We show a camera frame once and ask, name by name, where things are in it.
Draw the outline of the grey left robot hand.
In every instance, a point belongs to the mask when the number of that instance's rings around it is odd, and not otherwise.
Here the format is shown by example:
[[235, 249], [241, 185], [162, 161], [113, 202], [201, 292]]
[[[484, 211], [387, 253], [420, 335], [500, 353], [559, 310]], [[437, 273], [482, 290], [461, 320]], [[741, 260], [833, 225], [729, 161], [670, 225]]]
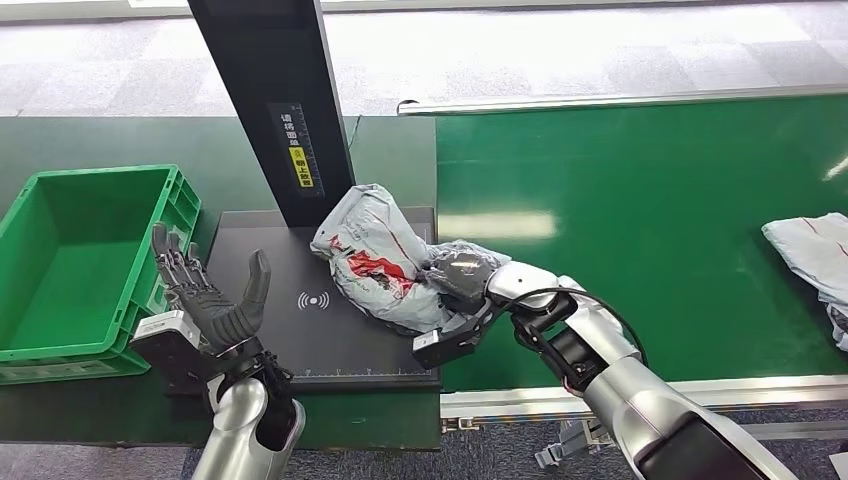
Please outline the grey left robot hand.
[[180, 238], [162, 222], [151, 229], [151, 248], [156, 268], [165, 282], [165, 298], [173, 310], [191, 317], [209, 349], [219, 354], [257, 334], [268, 297], [271, 267], [262, 249], [248, 260], [249, 279], [242, 299], [229, 300], [211, 281], [197, 255], [197, 244], [187, 252]]

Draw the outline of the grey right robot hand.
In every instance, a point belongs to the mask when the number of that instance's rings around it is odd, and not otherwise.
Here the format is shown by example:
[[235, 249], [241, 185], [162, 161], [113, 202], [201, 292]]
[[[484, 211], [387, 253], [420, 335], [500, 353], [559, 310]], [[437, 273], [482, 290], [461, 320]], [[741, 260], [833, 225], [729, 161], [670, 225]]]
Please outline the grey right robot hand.
[[451, 311], [477, 313], [484, 305], [484, 291], [491, 275], [510, 262], [508, 255], [465, 240], [426, 246], [419, 277], [434, 288]]

